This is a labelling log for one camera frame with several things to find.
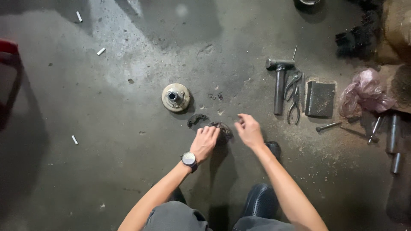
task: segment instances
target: hammer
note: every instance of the hammer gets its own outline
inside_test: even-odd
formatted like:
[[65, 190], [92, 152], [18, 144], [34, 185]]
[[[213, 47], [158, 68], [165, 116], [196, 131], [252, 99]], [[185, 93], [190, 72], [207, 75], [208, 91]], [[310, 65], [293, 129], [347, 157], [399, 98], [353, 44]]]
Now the hammer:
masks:
[[276, 116], [282, 116], [283, 112], [286, 70], [293, 68], [294, 65], [294, 60], [275, 60], [269, 58], [266, 61], [267, 70], [275, 70], [277, 72], [274, 93], [274, 115]]

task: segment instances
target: pliers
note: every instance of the pliers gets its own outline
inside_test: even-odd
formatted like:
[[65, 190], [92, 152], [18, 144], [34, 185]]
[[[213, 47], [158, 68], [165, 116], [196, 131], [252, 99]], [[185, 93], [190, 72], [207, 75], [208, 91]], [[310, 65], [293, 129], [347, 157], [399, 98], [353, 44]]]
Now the pliers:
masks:
[[291, 79], [291, 82], [289, 82], [285, 88], [285, 92], [284, 92], [284, 100], [287, 98], [287, 93], [288, 90], [290, 90], [290, 87], [293, 86], [293, 91], [290, 95], [290, 97], [287, 99], [287, 102], [290, 101], [291, 97], [293, 96], [293, 94], [296, 91], [296, 86], [297, 86], [297, 82], [301, 79], [302, 77], [302, 72], [297, 71], [294, 75], [293, 75], [293, 79]]
[[297, 108], [297, 120], [295, 122], [295, 125], [297, 125], [298, 122], [300, 121], [300, 107], [298, 106], [298, 100], [300, 99], [300, 86], [296, 85], [296, 90], [291, 95], [293, 95], [294, 98], [293, 98], [293, 104], [291, 105], [287, 113], [287, 122], [288, 124], [290, 124], [291, 112], [294, 109], [294, 107], [296, 107]]

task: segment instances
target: wristwatch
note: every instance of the wristwatch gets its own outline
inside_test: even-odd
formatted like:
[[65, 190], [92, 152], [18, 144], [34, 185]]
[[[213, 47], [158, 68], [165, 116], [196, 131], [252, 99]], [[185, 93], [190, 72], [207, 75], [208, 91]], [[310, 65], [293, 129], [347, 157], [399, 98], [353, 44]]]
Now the wristwatch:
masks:
[[191, 173], [195, 172], [198, 168], [196, 156], [191, 152], [186, 152], [181, 155], [181, 161], [183, 164], [191, 168]]

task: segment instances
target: hand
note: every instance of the hand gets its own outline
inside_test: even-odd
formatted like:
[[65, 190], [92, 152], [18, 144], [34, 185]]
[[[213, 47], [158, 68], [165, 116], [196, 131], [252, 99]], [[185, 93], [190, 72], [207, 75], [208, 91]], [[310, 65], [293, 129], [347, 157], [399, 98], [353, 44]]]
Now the hand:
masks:
[[196, 156], [197, 164], [205, 161], [215, 147], [220, 128], [207, 127], [197, 130], [196, 138], [191, 145], [190, 152]]
[[234, 125], [243, 143], [251, 149], [263, 146], [264, 139], [260, 124], [251, 115], [238, 114], [238, 117], [240, 121]]

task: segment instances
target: metal hub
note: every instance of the metal hub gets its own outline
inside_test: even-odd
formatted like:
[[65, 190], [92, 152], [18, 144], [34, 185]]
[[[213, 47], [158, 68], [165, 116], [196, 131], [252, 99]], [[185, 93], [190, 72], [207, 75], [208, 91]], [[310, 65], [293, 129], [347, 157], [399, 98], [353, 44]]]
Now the metal hub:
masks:
[[190, 92], [185, 86], [179, 83], [172, 83], [164, 88], [161, 100], [167, 110], [180, 112], [188, 107], [190, 103]]

